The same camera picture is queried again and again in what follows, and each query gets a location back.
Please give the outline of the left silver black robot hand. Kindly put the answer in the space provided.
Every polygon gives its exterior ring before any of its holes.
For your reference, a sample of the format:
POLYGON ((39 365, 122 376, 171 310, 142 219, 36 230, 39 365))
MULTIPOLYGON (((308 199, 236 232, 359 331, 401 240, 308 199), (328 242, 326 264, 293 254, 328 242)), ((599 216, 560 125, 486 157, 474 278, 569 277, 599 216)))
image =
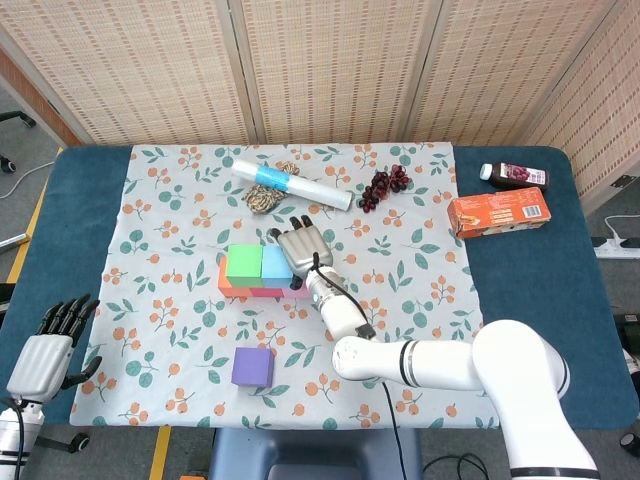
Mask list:
POLYGON ((46 311, 36 333, 25 342, 9 378, 7 391, 15 404, 46 404, 59 391, 82 384, 97 372, 102 363, 99 355, 76 374, 69 372, 69 365, 99 304, 85 294, 46 311))

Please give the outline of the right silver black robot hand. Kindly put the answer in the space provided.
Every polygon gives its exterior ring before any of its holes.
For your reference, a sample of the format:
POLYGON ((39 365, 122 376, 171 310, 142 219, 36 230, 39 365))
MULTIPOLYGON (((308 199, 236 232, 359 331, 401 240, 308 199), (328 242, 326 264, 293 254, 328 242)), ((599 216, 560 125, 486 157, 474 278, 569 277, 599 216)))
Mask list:
POLYGON ((281 248, 292 271, 290 288, 299 290, 315 265, 331 267, 334 258, 323 235, 308 215, 292 216, 289 221, 291 230, 271 228, 269 235, 281 248))

